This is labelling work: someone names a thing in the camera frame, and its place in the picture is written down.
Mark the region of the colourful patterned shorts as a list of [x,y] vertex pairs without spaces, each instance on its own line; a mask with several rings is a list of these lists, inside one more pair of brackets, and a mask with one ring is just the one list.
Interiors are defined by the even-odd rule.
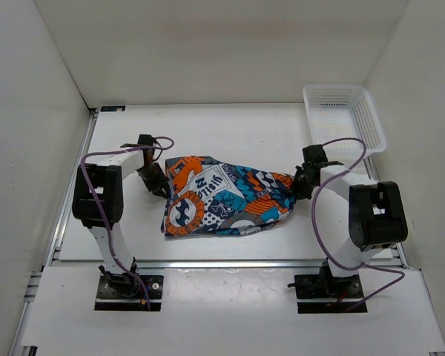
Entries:
[[294,177],[221,162],[211,156],[165,161],[169,196],[161,230],[167,238],[196,234],[244,236],[287,218]]

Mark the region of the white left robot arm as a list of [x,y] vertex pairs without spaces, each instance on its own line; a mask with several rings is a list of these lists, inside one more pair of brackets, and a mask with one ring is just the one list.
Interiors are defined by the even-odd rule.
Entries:
[[138,293],[141,280],[119,225],[124,211],[123,181],[136,173],[151,194],[168,198],[168,178],[157,160],[173,146],[169,137],[141,134],[136,143],[126,143],[116,151],[85,154],[77,168],[72,214],[93,235],[104,262],[99,269],[107,283],[125,297]]

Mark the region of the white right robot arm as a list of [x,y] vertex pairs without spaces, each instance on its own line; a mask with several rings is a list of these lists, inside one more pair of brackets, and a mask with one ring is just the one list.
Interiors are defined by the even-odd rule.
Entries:
[[[329,269],[319,276],[318,287],[334,297],[344,289],[344,277],[357,274],[376,254],[407,238],[401,192],[393,181],[376,182],[328,160],[322,145],[310,145],[302,153],[303,163],[296,167],[289,192],[297,200],[311,200],[312,228]],[[349,236],[335,253],[327,249],[317,227],[317,200],[325,189],[348,203]]]

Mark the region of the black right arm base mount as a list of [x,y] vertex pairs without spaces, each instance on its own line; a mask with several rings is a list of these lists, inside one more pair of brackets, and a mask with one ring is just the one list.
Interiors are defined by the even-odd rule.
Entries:
[[368,309],[359,276],[296,274],[287,285],[297,299],[298,314],[363,314]]

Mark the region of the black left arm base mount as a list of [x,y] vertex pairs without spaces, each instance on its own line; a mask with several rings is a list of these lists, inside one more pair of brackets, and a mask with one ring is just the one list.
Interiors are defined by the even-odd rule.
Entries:
[[94,303],[95,311],[159,312],[162,306],[163,275],[140,275],[148,291],[150,304],[138,282],[129,286],[111,284],[103,275],[99,278]]

